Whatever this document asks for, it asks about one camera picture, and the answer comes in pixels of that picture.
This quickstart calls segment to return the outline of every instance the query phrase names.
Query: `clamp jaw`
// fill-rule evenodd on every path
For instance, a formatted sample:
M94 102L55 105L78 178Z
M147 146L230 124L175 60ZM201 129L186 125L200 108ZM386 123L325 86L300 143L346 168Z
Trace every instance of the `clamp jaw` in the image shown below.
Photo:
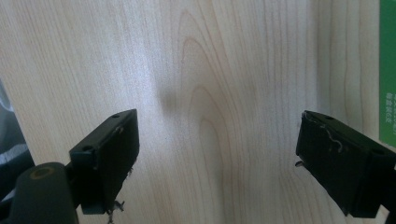
M332 117L305 111L296 154L343 213L375 217L380 204L396 212L396 153Z
M70 150L71 162L37 165L17 180L9 223L78 223L84 214L110 215L139 153L136 110L106 119Z

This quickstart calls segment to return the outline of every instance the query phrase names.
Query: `wood grain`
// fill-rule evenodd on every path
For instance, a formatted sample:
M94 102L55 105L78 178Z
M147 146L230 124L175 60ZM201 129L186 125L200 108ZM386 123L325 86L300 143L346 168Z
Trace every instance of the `wood grain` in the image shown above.
M378 14L371 0L2 1L0 76L36 163L68 162L137 108L117 223L384 223L344 217L294 167L305 109L377 138Z

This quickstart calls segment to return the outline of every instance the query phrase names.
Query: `gray fabric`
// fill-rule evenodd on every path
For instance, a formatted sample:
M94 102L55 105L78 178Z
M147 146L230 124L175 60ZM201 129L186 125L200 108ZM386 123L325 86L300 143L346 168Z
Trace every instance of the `gray fabric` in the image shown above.
M0 154L19 144L25 140L0 80Z
M3 152L0 154L0 165L6 164L9 161L12 161L14 158L17 158L20 156L23 152L29 150L27 148L26 144L19 144L11 149L7 150L6 152Z

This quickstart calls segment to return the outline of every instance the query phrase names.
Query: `green book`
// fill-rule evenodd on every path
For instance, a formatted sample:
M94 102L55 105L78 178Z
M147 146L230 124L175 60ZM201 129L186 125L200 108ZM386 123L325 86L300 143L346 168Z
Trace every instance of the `green book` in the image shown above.
M396 1L381 0L379 139L396 147Z

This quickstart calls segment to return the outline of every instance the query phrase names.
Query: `wooden board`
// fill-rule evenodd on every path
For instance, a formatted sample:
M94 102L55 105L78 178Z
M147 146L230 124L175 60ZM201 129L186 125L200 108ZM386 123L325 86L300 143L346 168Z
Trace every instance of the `wooden board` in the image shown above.
M0 77L36 163L68 162L137 108L116 223L384 223L383 209L344 217L294 167L305 109L378 137L378 14L371 0L5 0Z

